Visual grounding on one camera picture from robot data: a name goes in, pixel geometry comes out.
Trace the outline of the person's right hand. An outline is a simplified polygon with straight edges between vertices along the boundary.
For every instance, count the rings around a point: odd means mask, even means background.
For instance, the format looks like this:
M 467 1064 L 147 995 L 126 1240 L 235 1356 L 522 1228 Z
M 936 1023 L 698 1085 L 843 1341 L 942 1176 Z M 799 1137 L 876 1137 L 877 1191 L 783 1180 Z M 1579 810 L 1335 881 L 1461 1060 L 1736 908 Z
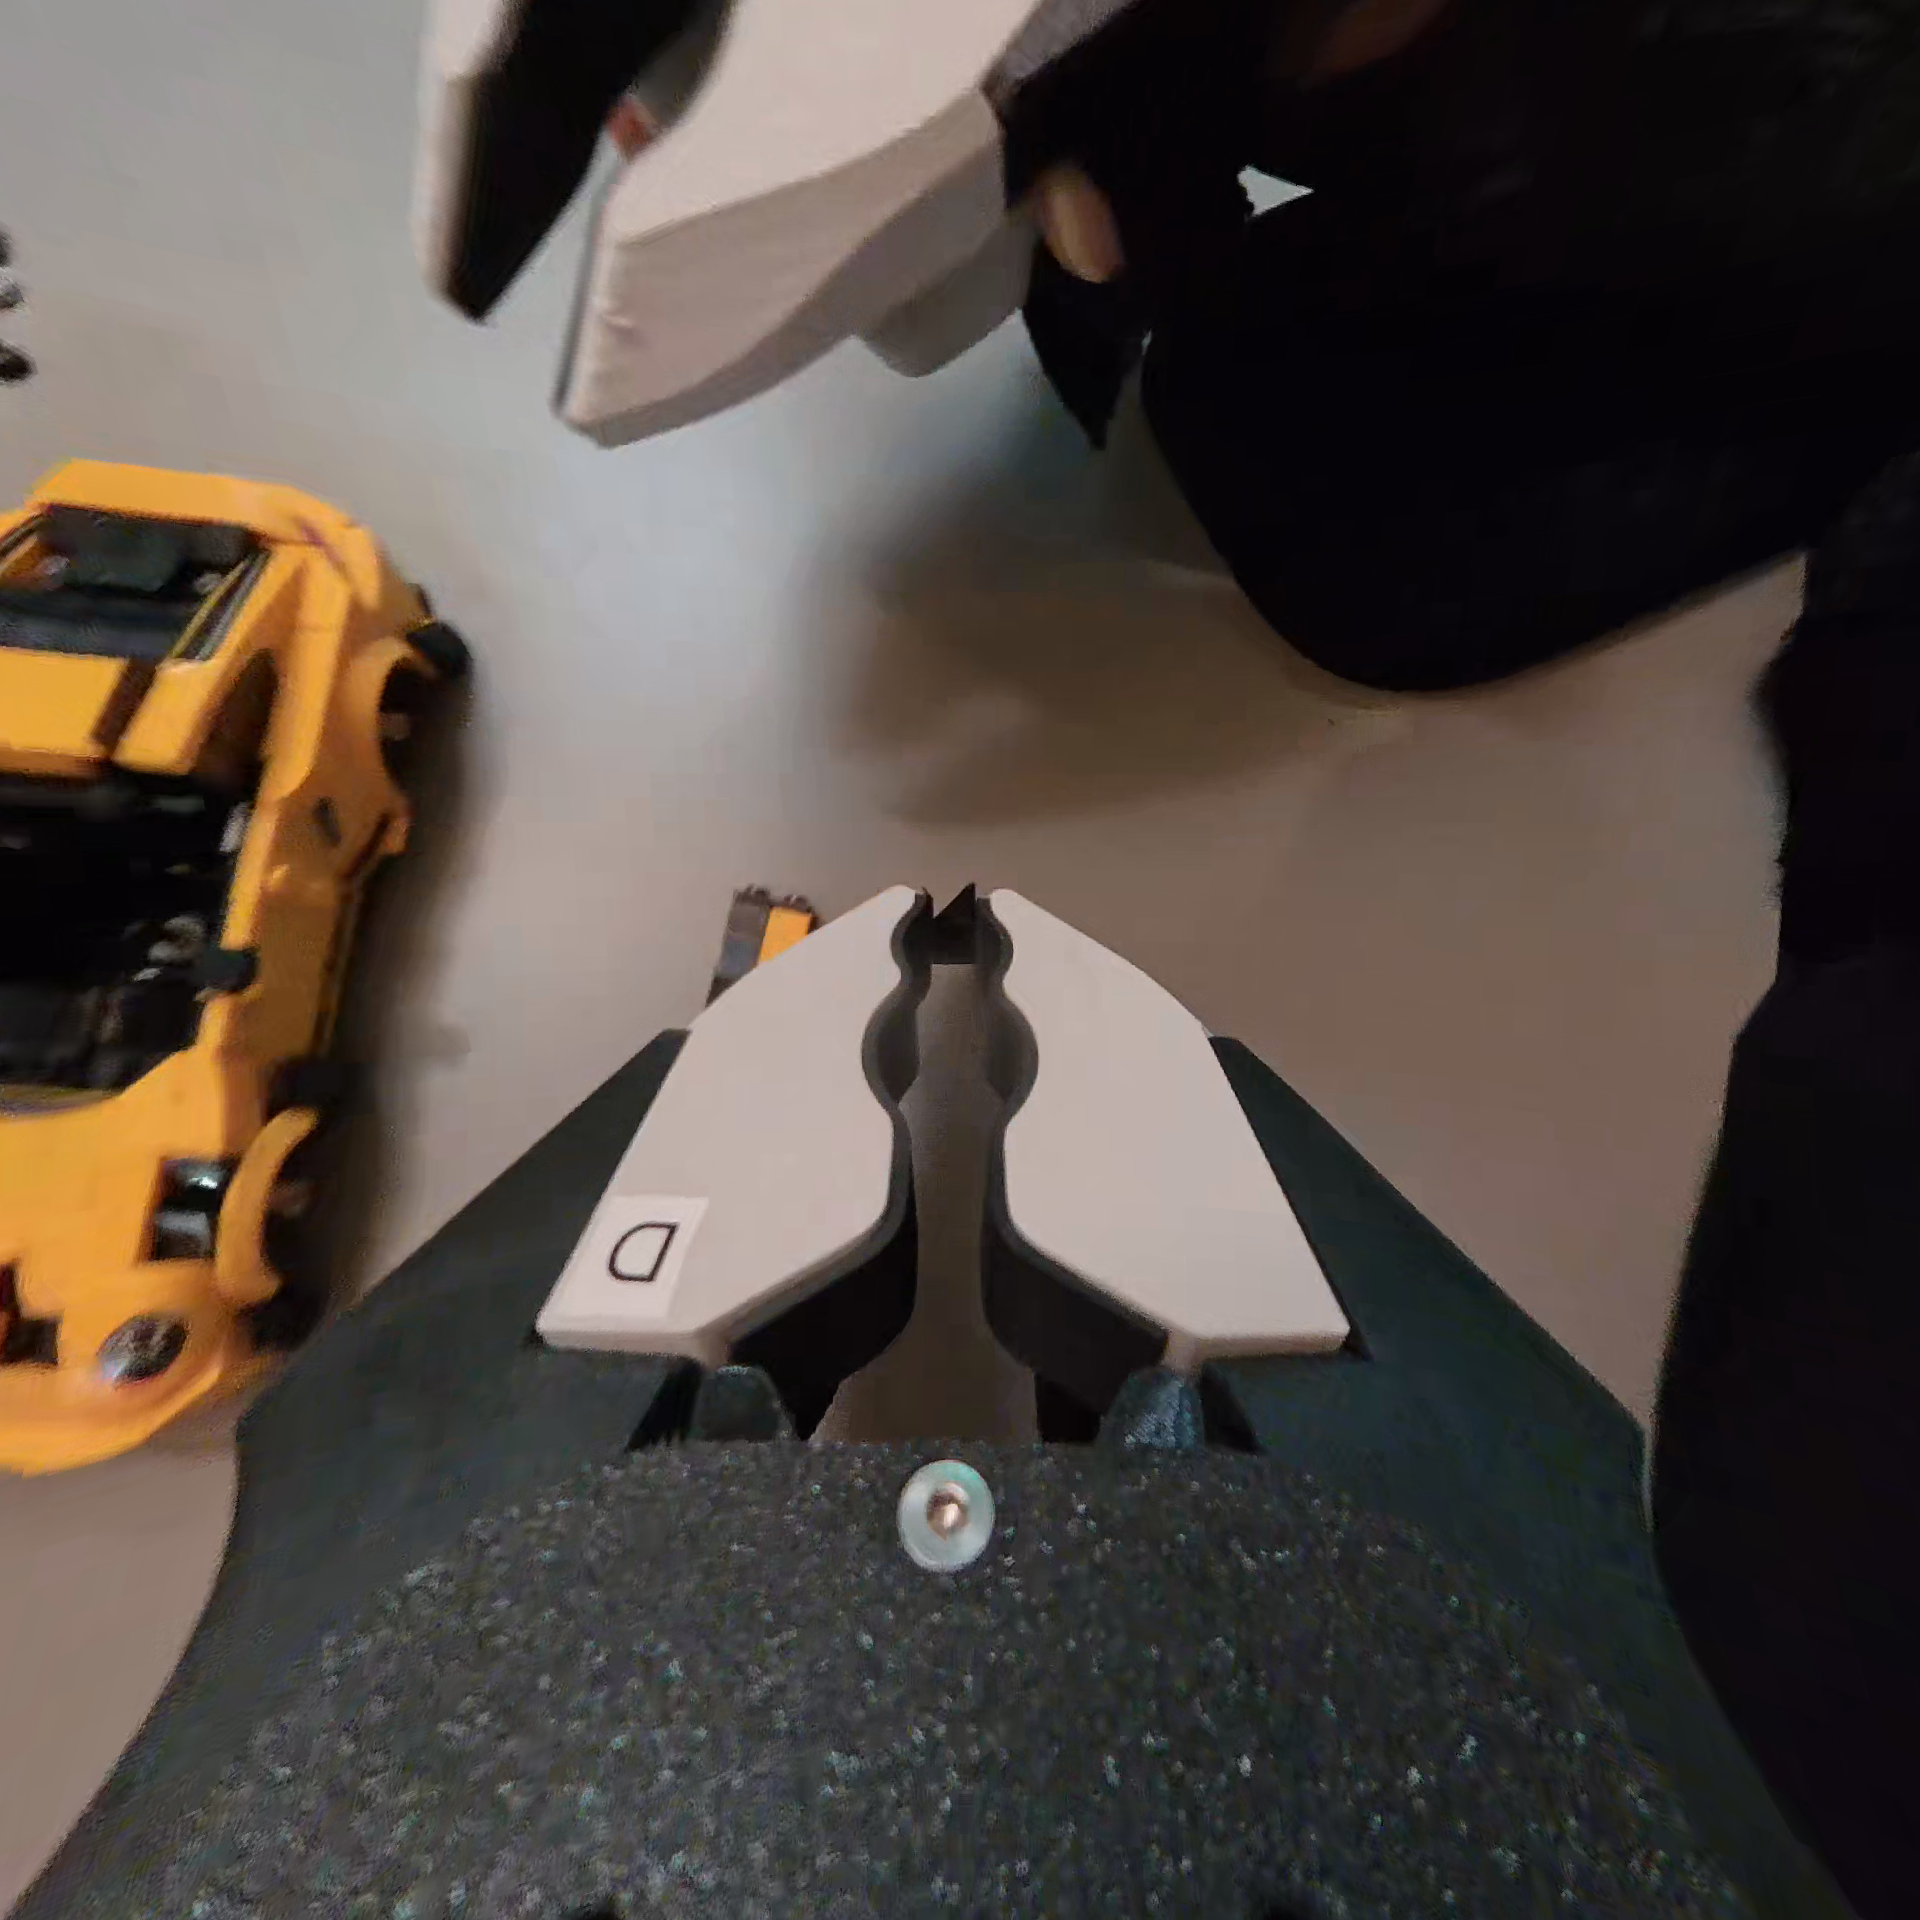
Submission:
M 1124 253 L 1114 204 L 1074 163 L 1053 163 L 1036 181 L 1030 210 L 1050 258 L 1074 282 L 1109 284 Z

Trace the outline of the yellow lego car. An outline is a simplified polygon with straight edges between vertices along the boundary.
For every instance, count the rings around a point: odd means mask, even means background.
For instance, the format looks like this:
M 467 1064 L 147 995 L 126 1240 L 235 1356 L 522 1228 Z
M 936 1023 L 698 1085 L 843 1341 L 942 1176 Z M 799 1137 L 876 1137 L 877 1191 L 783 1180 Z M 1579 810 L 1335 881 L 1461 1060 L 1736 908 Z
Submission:
M 4 514 L 4 1473 L 140 1450 L 319 1319 L 357 929 L 468 665 L 293 488 L 68 461 Z

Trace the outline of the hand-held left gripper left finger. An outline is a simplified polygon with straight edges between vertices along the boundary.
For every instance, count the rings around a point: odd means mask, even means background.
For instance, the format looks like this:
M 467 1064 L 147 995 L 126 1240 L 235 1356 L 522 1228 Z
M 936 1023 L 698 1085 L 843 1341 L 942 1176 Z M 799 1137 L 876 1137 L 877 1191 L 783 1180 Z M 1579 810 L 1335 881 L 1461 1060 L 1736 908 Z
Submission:
M 766 1373 L 797 1434 L 906 1330 L 926 895 L 890 887 L 686 1032 L 538 1335 L 559 1353 Z

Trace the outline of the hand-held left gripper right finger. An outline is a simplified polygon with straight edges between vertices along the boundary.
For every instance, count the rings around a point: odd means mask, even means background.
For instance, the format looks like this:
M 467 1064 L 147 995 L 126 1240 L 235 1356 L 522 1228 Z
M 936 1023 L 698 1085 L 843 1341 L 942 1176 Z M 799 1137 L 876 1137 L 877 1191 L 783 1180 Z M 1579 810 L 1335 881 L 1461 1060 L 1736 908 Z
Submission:
M 1208 1029 L 1010 890 L 980 898 L 998 1100 L 980 1301 L 1074 1417 L 1139 1373 L 1325 1359 L 1352 1335 Z

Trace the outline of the black and yellow lego strip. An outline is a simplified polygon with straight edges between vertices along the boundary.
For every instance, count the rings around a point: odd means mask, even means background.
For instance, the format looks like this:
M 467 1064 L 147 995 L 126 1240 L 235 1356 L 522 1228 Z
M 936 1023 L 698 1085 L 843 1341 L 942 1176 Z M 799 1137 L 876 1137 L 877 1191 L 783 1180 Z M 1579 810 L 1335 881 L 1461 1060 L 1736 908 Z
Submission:
M 791 952 L 815 927 L 821 915 L 811 901 L 778 897 L 758 885 L 738 887 L 726 908 L 704 1003 L 722 999 L 742 977 Z

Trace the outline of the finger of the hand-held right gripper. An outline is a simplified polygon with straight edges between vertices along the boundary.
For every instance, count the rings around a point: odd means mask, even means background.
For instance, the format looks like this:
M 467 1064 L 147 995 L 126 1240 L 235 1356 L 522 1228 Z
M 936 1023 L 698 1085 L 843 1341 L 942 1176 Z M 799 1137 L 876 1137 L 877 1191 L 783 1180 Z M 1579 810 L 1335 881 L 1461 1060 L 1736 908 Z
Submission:
M 557 417 L 644 441 L 864 344 L 923 378 L 1021 305 L 994 84 L 1034 2 L 728 4 L 591 220 Z
M 480 323 L 575 199 L 618 103 L 725 19 L 704 2 L 431 2 L 423 13 L 415 252 Z

